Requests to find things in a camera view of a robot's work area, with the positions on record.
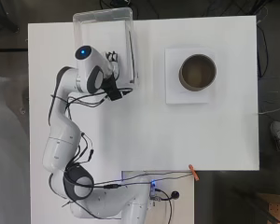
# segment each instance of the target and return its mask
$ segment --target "transparent plastic container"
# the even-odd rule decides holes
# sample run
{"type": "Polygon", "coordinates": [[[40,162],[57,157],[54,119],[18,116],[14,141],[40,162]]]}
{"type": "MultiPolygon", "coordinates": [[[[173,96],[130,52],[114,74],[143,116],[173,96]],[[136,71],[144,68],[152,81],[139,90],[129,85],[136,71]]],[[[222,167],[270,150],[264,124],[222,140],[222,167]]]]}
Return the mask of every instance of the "transparent plastic container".
{"type": "Polygon", "coordinates": [[[138,83],[133,12],[128,7],[75,14],[75,47],[90,45],[102,54],[115,51],[119,55],[119,87],[138,83]]]}

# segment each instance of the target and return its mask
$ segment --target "tabletop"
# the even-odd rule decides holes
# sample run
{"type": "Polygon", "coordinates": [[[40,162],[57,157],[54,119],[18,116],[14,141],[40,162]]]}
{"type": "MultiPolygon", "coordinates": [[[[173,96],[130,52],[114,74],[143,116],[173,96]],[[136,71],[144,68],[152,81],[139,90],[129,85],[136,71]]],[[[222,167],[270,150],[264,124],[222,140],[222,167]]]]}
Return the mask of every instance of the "tabletop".
{"type": "MultiPolygon", "coordinates": [[[[190,163],[198,170],[258,170],[255,17],[135,21],[134,31],[139,87],[117,102],[72,109],[74,122],[94,143],[87,165],[94,179],[118,178],[121,171],[186,170],[190,163]],[[216,52],[214,97],[204,105],[167,105],[164,52],[192,45],[216,52]]],[[[56,75],[76,66],[73,24],[29,24],[28,35],[32,221],[74,223],[51,199],[42,167],[56,75]]],[[[193,200],[192,178],[184,188],[193,200]]]]}

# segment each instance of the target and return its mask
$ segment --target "blue led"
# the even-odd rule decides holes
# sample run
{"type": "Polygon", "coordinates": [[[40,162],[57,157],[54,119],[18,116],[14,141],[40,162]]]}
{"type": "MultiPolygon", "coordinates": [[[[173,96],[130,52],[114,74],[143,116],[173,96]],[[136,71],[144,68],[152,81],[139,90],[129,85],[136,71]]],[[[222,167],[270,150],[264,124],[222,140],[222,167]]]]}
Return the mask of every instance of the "blue led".
{"type": "Polygon", "coordinates": [[[151,180],[151,186],[156,187],[156,181],[155,180],[151,180]]]}

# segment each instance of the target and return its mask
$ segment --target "gray floor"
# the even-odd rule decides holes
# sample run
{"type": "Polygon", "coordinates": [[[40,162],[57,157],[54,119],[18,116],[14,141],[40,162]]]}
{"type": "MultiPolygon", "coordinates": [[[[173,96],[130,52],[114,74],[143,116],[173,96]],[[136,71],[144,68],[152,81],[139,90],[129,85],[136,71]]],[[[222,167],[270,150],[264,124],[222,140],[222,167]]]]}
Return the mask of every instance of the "gray floor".
{"type": "MultiPolygon", "coordinates": [[[[132,2],[139,8],[140,20],[156,18],[147,1],[132,0],[132,2]]],[[[209,6],[207,0],[151,2],[162,19],[200,17],[209,6]]],[[[237,1],[238,5],[245,5],[244,10],[247,10],[253,2],[237,1]]],[[[10,0],[3,3],[9,13],[8,16],[20,26],[21,30],[17,34],[12,34],[8,30],[1,31],[0,48],[27,48],[28,23],[71,21],[73,14],[77,12],[100,8],[98,0],[10,0]]],[[[219,16],[229,3],[229,0],[217,0],[209,8],[209,15],[219,16]]],[[[267,8],[269,14],[259,26],[266,35],[270,63],[265,78],[259,81],[259,111],[280,107],[280,1],[274,1],[267,8]]],[[[237,6],[232,6],[224,16],[237,13],[243,14],[237,6]]],[[[261,34],[259,34],[259,49],[260,58],[265,63],[261,34]]],[[[6,90],[7,104],[18,116],[28,134],[27,53],[0,53],[0,77],[8,77],[11,80],[6,90]]],[[[260,172],[200,172],[201,181],[195,187],[196,224],[266,223],[265,219],[236,196],[232,189],[280,194],[280,153],[275,151],[269,131],[269,125],[273,120],[280,120],[280,111],[270,114],[269,117],[259,116],[260,172]]]]}

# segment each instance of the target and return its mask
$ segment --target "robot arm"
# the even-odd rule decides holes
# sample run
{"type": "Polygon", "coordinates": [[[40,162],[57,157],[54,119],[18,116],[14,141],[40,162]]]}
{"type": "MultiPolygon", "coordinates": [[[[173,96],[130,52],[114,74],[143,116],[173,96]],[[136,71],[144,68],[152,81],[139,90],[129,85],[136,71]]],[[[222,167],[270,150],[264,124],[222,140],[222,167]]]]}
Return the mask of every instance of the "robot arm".
{"type": "MultiPolygon", "coordinates": [[[[123,224],[143,224],[150,185],[96,189],[92,176],[73,161],[81,130],[65,115],[71,92],[96,93],[103,89],[110,100],[122,97],[116,86],[119,68],[114,56],[115,52],[106,55],[107,60],[96,49],[83,46],[76,52],[77,69],[65,67],[57,75],[49,110],[50,134],[43,165],[51,172],[51,189],[75,202],[71,204],[71,211],[76,217],[105,218],[122,211],[123,224]]],[[[147,182],[147,179],[141,177],[134,182],[147,182]]]]}

